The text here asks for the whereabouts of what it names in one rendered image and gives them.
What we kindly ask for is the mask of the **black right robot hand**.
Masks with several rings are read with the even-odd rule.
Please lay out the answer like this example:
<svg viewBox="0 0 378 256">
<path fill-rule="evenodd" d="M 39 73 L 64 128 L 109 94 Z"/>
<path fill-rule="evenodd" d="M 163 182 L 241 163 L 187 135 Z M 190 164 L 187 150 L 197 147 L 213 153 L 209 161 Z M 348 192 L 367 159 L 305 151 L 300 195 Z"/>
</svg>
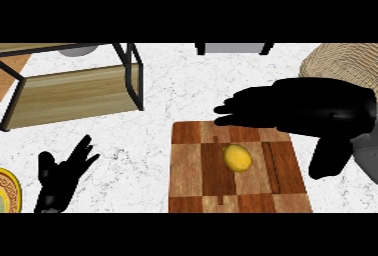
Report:
<svg viewBox="0 0 378 256">
<path fill-rule="evenodd" d="M 355 161 L 352 140 L 378 130 L 373 89 L 331 78 L 300 77 L 250 87 L 215 108 L 219 126 L 275 128 L 320 139 L 309 165 L 315 179 L 342 173 Z"/>
</svg>

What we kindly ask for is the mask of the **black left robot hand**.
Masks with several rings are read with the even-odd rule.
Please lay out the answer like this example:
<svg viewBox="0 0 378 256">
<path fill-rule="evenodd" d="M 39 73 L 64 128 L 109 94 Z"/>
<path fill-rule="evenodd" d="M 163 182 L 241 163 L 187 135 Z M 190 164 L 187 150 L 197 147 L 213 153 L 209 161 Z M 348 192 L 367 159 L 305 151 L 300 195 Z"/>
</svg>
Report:
<svg viewBox="0 0 378 256">
<path fill-rule="evenodd" d="M 94 145 L 92 137 L 86 135 L 79 142 L 66 161 L 57 163 L 51 152 L 39 154 L 39 181 L 42 190 L 35 208 L 36 213 L 63 213 L 70 205 L 80 178 L 100 154 L 89 156 Z"/>
</svg>

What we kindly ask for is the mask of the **wicker basket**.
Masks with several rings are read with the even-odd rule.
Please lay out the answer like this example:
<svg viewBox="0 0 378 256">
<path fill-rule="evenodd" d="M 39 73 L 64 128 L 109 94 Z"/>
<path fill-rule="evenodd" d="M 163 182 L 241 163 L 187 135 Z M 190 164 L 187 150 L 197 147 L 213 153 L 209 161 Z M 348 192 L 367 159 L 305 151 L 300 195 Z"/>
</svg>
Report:
<svg viewBox="0 0 378 256">
<path fill-rule="evenodd" d="M 378 43 L 323 43 L 302 62 L 299 76 L 333 78 L 370 88 L 378 101 Z"/>
</svg>

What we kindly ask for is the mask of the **yellow lemon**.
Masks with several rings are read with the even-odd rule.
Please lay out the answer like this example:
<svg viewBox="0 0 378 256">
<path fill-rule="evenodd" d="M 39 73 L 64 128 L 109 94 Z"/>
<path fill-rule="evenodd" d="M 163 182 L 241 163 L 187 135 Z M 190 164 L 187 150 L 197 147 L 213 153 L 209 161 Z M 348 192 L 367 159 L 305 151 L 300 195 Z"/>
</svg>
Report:
<svg viewBox="0 0 378 256">
<path fill-rule="evenodd" d="M 249 150 L 238 144 L 231 144 L 224 148 L 225 163 L 233 171 L 244 172 L 250 169 L 253 158 Z"/>
</svg>

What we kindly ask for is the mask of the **checkered wooden cutting board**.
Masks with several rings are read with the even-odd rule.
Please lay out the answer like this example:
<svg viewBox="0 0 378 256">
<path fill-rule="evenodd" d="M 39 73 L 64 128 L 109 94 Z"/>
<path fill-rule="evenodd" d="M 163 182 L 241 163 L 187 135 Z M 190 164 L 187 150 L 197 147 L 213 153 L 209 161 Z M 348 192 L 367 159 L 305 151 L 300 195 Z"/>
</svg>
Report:
<svg viewBox="0 0 378 256">
<path fill-rule="evenodd" d="M 312 210 L 290 135 L 274 128 L 173 124 L 169 211 Z"/>
</svg>

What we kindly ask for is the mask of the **yellow patterned plate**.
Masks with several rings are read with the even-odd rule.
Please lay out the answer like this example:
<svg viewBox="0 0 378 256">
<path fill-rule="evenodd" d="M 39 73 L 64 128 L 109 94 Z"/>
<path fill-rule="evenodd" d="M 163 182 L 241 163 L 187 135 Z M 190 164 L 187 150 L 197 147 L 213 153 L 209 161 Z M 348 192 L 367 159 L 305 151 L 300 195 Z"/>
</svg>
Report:
<svg viewBox="0 0 378 256">
<path fill-rule="evenodd" d="M 0 168 L 0 213 L 20 213 L 23 190 L 20 181 L 10 170 Z"/>
</svg>

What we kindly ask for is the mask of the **grey appliance with black legs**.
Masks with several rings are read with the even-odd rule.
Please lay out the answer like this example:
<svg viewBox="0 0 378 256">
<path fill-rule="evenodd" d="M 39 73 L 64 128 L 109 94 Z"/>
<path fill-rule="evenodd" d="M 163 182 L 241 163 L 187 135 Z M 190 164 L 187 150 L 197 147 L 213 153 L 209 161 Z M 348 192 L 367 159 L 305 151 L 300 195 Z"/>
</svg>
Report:
<svg viewBox="0 0 378 256">
<path fill-rule="evenodd" d="M 197 53 L 259 53 L 268 55 L 274 48 L 274 43 L 197 43 Z"/>
</svg>

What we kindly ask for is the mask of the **grey round bowl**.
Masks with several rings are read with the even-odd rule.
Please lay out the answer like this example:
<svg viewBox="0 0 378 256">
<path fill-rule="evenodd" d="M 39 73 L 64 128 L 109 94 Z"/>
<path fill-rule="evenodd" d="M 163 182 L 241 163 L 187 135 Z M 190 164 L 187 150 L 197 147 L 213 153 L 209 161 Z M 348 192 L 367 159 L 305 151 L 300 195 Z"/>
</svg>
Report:
<svg viewBox="0 0 378 256">
<path fill-rule="evenodd" d="M 91 54 L 97 50 L 97 46 L 88 46 L 80 48 L 64 49 L 60 53 L 67 57 L 82 57 Z"/>
</svg>

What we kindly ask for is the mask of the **wooden shelf with black frame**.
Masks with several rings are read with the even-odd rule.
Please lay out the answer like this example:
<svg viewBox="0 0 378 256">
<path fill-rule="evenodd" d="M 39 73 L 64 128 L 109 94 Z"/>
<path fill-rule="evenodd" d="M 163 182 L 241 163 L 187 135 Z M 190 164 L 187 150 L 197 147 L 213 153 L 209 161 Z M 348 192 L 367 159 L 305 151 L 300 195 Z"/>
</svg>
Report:
<svg viewBox="0 0 378 256">
<path fill-rule="evenodd" d="M 18 85 L 0 121 L 0 130 L 144 110 L 144 62 L 137 44 L 113 47 L 122 65 L 24 77 L 0 61 Z"/>
</svg>

